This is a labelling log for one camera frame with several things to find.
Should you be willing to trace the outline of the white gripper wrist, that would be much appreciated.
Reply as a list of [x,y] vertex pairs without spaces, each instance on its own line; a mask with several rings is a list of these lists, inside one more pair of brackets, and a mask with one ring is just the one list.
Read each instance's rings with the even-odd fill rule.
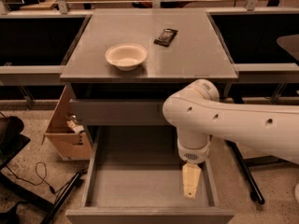
[[177,129],[177,133],[178,154],[183,161],[187,162],[182,167],[184,196],[195,199],[202,173],[197,164],[208,158],[211,136],[182,129]]

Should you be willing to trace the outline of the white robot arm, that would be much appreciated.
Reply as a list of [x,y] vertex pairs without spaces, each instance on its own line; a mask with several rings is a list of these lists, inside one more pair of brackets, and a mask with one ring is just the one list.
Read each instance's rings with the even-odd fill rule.
[[185,161],[184,194],[188,198],[196,194],[197,165],[207,159],[213,136],[299,163],[296,105],[222,103],[214,84],[198,79],[169,96],[163,104],[163,114],[177,129],[178,154]]

